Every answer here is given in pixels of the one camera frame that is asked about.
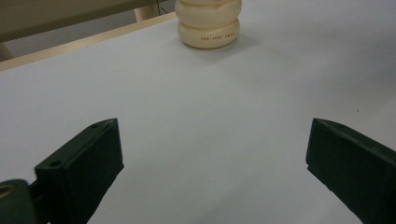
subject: screw hole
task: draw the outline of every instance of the screw hole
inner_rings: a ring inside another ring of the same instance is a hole
[[[4,198],[4,197],[8,196],[8,194],[11,194],[11,192],[14,189],[15,189],[15,187],[12,185],[0,186],[0,198]]]
[[[59,166],[60,164],[61,164],[60,161],[53,161],[49,166],[50,166],[50,167],[57,167],[57,166]]]

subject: tabletop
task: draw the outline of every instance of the tabletop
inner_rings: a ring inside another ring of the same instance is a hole
[[[125,169],[89,223],[360,221],[307,170],[313,118],[396,148],[396,2],[243,2],[201,50],[177,20],[0,72],[0,181],[118,118]]]

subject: cream bellows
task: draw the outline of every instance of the cream bellows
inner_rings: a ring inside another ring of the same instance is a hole
[[[241,0],[177,0],[178,35],[199,49],[228,45],[239,35],[241,9]]]

